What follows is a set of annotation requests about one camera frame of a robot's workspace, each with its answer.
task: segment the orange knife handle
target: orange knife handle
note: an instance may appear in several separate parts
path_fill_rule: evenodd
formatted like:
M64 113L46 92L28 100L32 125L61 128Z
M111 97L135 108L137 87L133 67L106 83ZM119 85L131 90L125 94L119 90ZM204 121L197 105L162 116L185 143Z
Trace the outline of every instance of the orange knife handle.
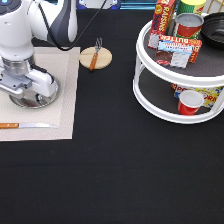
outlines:
M19 128L19 123L0 123L0 129Z
M98 57L98 54L95 53L95 54L93 55L93 58L92 58L92 61L91 61L90 67L89 67L90 71L93 71L93 70L95 69L95 65L96 65L97 57Z

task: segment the fork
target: fork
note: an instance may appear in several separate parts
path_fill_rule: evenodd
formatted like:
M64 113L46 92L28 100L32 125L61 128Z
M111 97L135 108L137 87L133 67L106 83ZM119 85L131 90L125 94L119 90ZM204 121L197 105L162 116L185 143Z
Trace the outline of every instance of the fork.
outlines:
M102 38L97 38L96 39L96 45L95 45L95 54L93 55L91 64L90 64L90 71L93 71L95 69L95 65L96 65L96 61L97 61L97 57L98 57L98 51L100 50L100 48L102 47Z

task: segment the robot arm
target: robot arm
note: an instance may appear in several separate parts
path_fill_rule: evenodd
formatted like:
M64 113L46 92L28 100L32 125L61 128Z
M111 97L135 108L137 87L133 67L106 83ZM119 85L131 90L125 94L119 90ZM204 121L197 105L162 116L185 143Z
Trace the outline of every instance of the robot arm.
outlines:
M53 43L41 14L41 5L56 42L68 46L77 34L76 0L59 0L57 5L43 0L0 0L0 89L22 98L21 87L50 97L56 87L52 77L32 66L32 38Z
M39 9L39 4L43 8L48 25L57 43L63 47L70 45L77 34L76 0L58 0L57 5L43 0L32 1L28 9L32 34L38 39L53 44Z

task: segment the yellow package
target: yellow package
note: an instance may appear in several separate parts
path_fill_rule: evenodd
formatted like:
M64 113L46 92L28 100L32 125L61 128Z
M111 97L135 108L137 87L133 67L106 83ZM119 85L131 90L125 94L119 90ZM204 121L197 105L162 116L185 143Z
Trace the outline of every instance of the yellow package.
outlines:
M214 88L194 88L194 87L184 87L177 85L174 96L179 98L180 93L184 90L192 89L197 92L200 92L204 96L204 107L212 108L215 101L217 100L219 94L222 92L223 87L214 87Z

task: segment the white rack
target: white rack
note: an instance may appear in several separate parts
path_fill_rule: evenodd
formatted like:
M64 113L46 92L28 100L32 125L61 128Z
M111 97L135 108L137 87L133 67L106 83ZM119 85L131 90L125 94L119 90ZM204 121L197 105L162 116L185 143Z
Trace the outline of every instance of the white rack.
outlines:
M224 74L215 77L194 77L173 72L158 65L151 57L149 57L144 48L144 38L151 29L151 26L152 21L147 23L142 28L136 44L137 57L136 57L135 77L133 81L133 91L139 103L147 111L154 114L155 116L175 123L194 124L210 120L213 117L217 116L224 108L224 91L221 92L217 101L215 102L214 106L209 112L193 116L184 116L162 110L153 105L152 103L150 103L143 96L143 94L139 89L139 77L143 69L149 70L154 75L158 76L159 78L167 82L183 86L198 87L198 88L211 88L211 87L224 86Z

